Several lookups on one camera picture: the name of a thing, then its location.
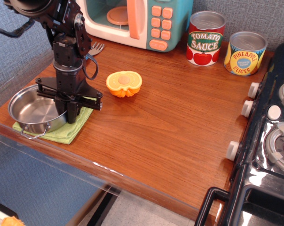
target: gray fabric wall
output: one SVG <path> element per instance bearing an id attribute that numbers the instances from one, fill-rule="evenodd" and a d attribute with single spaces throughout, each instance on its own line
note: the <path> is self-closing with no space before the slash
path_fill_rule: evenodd
<path id="1" fill-rule="evenodd" d="M 14 13 L 0 0 L 0 28 L 13 31 L 28 18 Z M 20 38 L 0 34 L 0 106 L 44 70 L 53 59 L 46 31 L 35 23 Z"/>
<path id="2" fill-rule="evenodd" d="M 284 0 L 194 0 L 193 13 L 203 10 L 225 16 L 225 41 L 235 32 L 250 31 L 263 34 L 271 51 L 284 42 Z"/>

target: tomato picture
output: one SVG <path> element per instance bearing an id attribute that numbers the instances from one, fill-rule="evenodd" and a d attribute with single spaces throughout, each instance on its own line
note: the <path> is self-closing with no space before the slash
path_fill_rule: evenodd
<path id="1" fill-rule="evenodd" d="M 192 50 L 187 46 L 187 52 L 186 52 L 186 56 L 188 60 L 192 60 L 193 59 L 193 53 Z"/>
<path id="2" fill-rule="evenodd" d="M 208 63 L 210 63 L 212 60 L 212 56 L 210 54 L 206 54 L 206 53 L 196 53 L 194 54 L 194 62 L 197 65 L 207 65 Z"/>
<path id="3" fill-rule="evenodd" d="M 216 61 L 218 60 L 219 52 L 220 52 L 220 51 L 217 51 L 216 53 L 214 53 L 214 55 L 213 55 L 213 57 L 212 57 L 212 61 L 213 61 L 213 62 L 216 62 Z"/>

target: halved orange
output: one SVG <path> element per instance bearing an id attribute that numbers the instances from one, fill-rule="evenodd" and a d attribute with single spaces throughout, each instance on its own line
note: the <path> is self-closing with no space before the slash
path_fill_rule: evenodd
<path id="1" fill-rule="evenodd" d="M 140 91 L 141 85 L 141 75 L 132 71 L 115 72 L 106 79 L 110 93 L 117 97 L 132 97 Z"/>
<path id="2" fill-rule="evenodd" d="M 1 223 L 1 226 L 25 226 L 25 224 L 21 220 L 12 216 L 4 218 Z"/>

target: toy stove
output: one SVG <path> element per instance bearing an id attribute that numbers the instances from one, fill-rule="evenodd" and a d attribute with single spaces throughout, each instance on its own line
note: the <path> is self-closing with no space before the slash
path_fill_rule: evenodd
<path id="1" fill-rule="evenodd" d="M 242 114 L 249 118 L 243 140 L 230 142 L 234 161 L 230 191 L 208 190 L 197 217 L 204 225 L 215 199 L 224 202 L 218 225 L 284 226 L 284 43 L 261 83 L 252 83 Z"/>

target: fork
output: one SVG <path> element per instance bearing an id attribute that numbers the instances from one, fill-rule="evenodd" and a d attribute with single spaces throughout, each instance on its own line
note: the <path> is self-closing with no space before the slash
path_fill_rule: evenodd
<path id="1" fill-rule="evenodd" d="M 95 42 L 94 45 L 92 46 L 92 49 L 88 52 L 89 55 L 94 56 L 98 53 L 100 53 L 104 48 L 103 43 Z"/>

